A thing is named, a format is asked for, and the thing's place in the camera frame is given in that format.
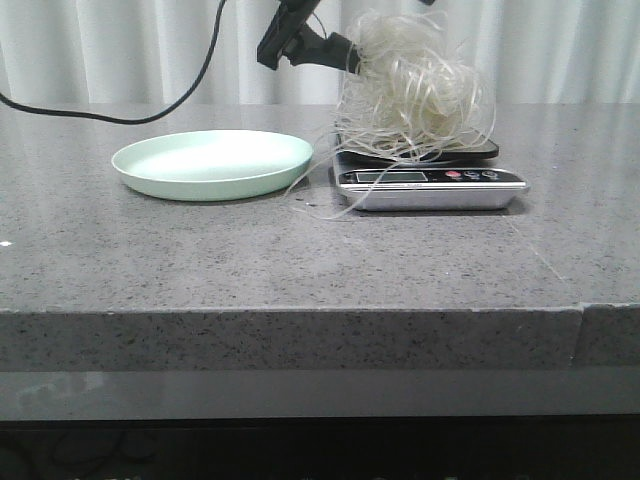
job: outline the white curtain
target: white curtain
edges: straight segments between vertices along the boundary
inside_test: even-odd
[[[229,0],[199,103],[328,103],[341,74],[273,72],[256,47],[277,0]],[[195,78],[218,0],[0,0],[0,89],[31,104],[171,103]],[[451,48],[481,70],[499,102],[640,101],[640,0],[324,0],[327,31],[364,10],[447,13]],[[309,24],[319,31],[314,18]]]

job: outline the speckled stone surface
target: speckled stone surface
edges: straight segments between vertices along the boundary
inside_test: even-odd
[[[635,362],[583,330],[627,312],[619,334],[640,331],[619,308],[640,303],[638,107],[501,107],[498,165],[532,190],[491,213],[328,222],[280,193],[146,197],[110,165],[157,135],[246,128],[313,142],[329,123],[320,106],[185,105],[141,127],[0,111],[0,370]],[[327,169],[306,186],[328,189]],[[596,317],[586,304],[602,305]]]

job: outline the mint green plate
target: mint green plate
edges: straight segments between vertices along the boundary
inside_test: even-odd
[[[254,130],[211,130],[150,138],[116,152],[122,181],[153,197],[185,201],[250,198],[302,175],[313,148],[304,140]]]

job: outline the scale weighing platform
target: scale weighing platform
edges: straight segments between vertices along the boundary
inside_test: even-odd
[[[476,162],[497,155],[498,146],[488,140],[481,147],[443,152],[437,162],[389,169],[388,161],[341,152],[333,174],[340,194],[358,210],[496,210],[529,190],[515,173]]]

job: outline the power cord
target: power cord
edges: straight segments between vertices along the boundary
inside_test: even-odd
[[[144,117],[144,118],[129,119],[129,118],[112,117],[109,115],[100,115],[100,114],[91,113],[91,112],[78,112],[74,110],[56,110],[56,109],[49,109],[49,108],[32,107],[29,105],[24,105],[18,102],[14,102],[13,100],[5,96],[2,92],[0,92],[0,101],[5,105],[7,105],[8,107],[11,107],[16,110],[20,110],[21,112],[33,113],[37,115],[50,115],[54,117],[89,118],[92,120],[100,120],[103,122],[117,123],[120,125],[142,125],[144,123],[151,123],[155,120],[158,120],[170,114],[180,105],[182,105],[196,90],[196,88],[198,88],[198,86],[200,85],[200,82],[202,82],[202,79],[204,78],[204,75],[207,72],[207,69],[209,68],[209,64],[211,63],[211,58],[213,57],[213,52],[216,48],[216,43],[218,43],[218,35],[220,34],[220,20],[222,18],[222,10],[226,3],[227,3],[227,0],[220,0],[220,3],[218,4],[218,10],[216,12],[216,19],[213,27],[213,34],[211,36],[211,43],[209,45],[207,56],[205,57],[202,67],[200,68],[200,72],[198,73],[198,76],[196,77],[194,82],[191,84],[189,89],[178,100],[176,100],[174,103],[169,105],[167,108],[165,108],[161,112],[156,113],[155,115],[151,115],[149,117]]]

